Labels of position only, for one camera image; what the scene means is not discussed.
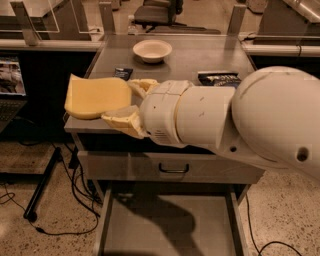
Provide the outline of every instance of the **power cord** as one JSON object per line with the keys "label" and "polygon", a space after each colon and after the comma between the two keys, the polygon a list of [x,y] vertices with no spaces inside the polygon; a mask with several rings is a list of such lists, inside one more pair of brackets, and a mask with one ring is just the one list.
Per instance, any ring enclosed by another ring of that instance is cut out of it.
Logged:
{"label": "power cord", "polygon": [[270,245],[272,244],[281,244],[283,246],[286,246],[288,248],[290,248],[291,250],[295,251],[297,253],[297,255],[299,256],[302,256],[302,254],[296,250],[293,246],[289,245],[289,244],[286,244],[284,242],[280,242],[280,241],[271,241],[267,244],[265,244],[264,246],[262,246],[262,248],[259,250],[256,242],[255,242],[255,239],[253,237],[253,231],[252,231],[252,225],[251,225],[251,217],[250,217],[250,203],[249,203],[249,197],[248,195],[246,195],[246,200],[247,200],[247,214],[248,214],[248,224],[249,224],[249,232],[250,232],[250,237],[251,237],[251,240],[252,240],[252,243],[258,253],[258,256],[262,256],[262,252]]}
{"label": "power cord", "polygon": [[[75,168],[73,170],[73,174],[72,174],[72,177],[70,176],[69,172],[68,172],[68,168],[67,168],[67,165],[63,159],[63,156],[61,154],[61,160],[62,160],[62,163],[63,163],[63,166],[64,166],[64,169],[67,173],[67,176],[69,177],[70,181],[71,181],[71,187],[72,187],[72,194],[73,196],[75,197],[75,199],[78,201],[79,204],[81,204],[83,207],[85,207],[87,210],[89,210],[91,213],[94,214],[95,216],[95,219],[96,219],[96,223],[94,225],[94,227],[92,227],[91,229],[89,230],[86,230],[86,231],[83,231],[83,232],[59,232],[59,233],[51,233],[51,232],[47,232],[45,231],[43,228],[41,227],[38,227],[36,225],[34,225],[32,222],[29,221],[29,224],[35,228],[36,231],[38,231],[39,233],[42,233],[42,234],[45,234],[45,235],[49,235],[49,236],[62,236],[62,235],[84,235],[84,234],[88,234],[88,233],[91,233],[92,231],[94,231],[97,226],[98,226],[98,223],[99,223],[99,217],[100,215],[95,211],[94,209],[94,203],[100,203],[99,200],[97,200],[96,196],[92,195],[91,193],[89,194],[85,194],[84,192],[82,192],[77,186],[76,186],[76,171],[77,169]],[[13,203],[15,203],[17,206],[19,206],[23,211],[25,211],[25,208],[20,205],[17,201],[14,200],[14,197],[15,197],[15,193],[13,192],[8,192],[8,189],[7,189],[7,186],[6,186],[6,183],[1,183],[0,184],[1,186],[4,187],[5,189],[5,194],[0,196],[0,200],[3,199],[4,197],[8,197],[8,199],[4,202],[0,202],[0,204],[5,204],[9,201],[12,201]],[[80,194],[82,194],[83,196],[85,196],[87,199],[90,199],[91,200],[91,208],[89,206],[87,206],[85,203],[83,203],[79,198],[78,196],[76,195],[76,191],[79,192]]]}

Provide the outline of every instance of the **open drawer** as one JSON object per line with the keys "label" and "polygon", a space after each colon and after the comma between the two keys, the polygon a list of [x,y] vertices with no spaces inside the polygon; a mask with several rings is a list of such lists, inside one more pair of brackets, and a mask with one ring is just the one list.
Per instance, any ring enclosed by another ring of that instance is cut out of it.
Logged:
{"label": "open drawer", "polygon": [[110,182],[93,255],[248,255],[232,185]]}

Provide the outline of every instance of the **black stand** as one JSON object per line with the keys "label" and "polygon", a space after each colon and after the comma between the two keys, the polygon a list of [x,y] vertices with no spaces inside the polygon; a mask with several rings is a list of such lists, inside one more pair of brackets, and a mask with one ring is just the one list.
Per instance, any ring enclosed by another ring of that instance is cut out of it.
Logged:
{"label": "black stand", "polygon": [[43,189],[47,185],[48,180],[51,177],[51,173],[53,171],[53,168],[56,164],[56,162],[60,158],[60,148],[56,148],[51,156],[51,159],[44,171],[43,174],[19,174],[19,173],[2,173],[0,180],[4,180],[8,183],[15,183],[19,181],[36,181],[38,183],[38,186],[36,190],[33,193],[33,196],[25,210],[25,213],[23,217],[25,219],[28,219],[31,222],[34,222],[37,219],[37,214],[34,211],[38,200],[40,199],[40,196],[42,194]]}

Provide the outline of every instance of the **drawer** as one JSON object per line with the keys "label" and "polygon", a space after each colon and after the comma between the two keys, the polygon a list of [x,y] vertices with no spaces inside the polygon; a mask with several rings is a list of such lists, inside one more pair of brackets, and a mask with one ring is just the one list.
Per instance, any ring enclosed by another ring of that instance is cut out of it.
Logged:
{"label": "drawer", "polygon": [[263,174],[212,154],[80,151],[78,158],[87,178],[95,180],[252,184]]}
{"label": "drawer", "polygon": [[190,194],[184,184],[188,195],[163,194],[160,186],[167,184],[110,185],[93,255],[248,255],[232,193]]}

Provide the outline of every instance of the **drawer handle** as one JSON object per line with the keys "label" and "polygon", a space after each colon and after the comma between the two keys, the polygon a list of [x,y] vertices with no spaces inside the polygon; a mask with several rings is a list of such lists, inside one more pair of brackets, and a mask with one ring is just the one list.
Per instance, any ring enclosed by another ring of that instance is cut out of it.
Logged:
{"label": "drawer handle", "polygon": [[181,170],[166,170],[166,169],[163,169],[162,164],[159,163],[159,170],[160,172],[164,172],[164,173],[186,173],[189,171],[189,164],[186,164],[186,167]]}

